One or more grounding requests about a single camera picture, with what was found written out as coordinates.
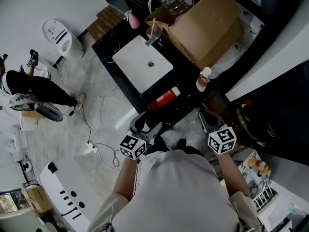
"red bottle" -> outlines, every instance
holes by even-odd
[[[161,107],[165,106],[167,103],[171,102],[173,99],[175,99],[177,96],[180,95],[180,91],[177,87],[173,87],[168,92],[161,95],[159,98],[154,100],[152,103],[148,105],[148,109],[150,112],[156,112]]]

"power outlet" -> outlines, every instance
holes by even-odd
[[[90,152],[95,152],[95,153],[97,153],[97,151],[98,151],[98,148],[97,147],[93,147],[93,144],[91,143],[91,142],[86,142],[86,147],[87,147],[87,150],[84,152],[84,155],[85,154],[88,154],[88,153],[90,153]]]

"sink drain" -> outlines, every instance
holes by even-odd
[[[147,64],[147,65],[148,65],[148,67],[150,67],[150,68],[151,68],[151,67],[155,66],[155,64],[154,64],[154,63],[155,63],[155,62],[150,61],[150,62],[148,62],[148,64]]]

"white toilet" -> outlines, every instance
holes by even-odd
[[[62,23],[52,19],[47,20],[43,23],[42,30],[48,42],[55,44],[63,57],[75,61],[83,57],[82,43]]]

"white basin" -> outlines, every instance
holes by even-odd
[[[112,58],[140,94],[173,69],[153,46],[146,46],[140,35]]]

